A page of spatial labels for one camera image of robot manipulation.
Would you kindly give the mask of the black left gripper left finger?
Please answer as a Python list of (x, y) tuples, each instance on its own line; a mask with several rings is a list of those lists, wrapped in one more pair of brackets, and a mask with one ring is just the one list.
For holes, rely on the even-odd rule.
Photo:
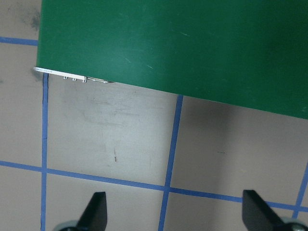
[(106, 193), (96, 192), (80, 217), (78, 231), (104, 231), (107, 226)]

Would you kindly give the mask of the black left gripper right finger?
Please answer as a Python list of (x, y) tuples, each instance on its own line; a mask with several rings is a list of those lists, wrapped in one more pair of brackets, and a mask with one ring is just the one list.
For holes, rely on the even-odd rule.
[(254, 190), (243, 190), (242, 220), (248, 231), (283, 231), (287, 227)]

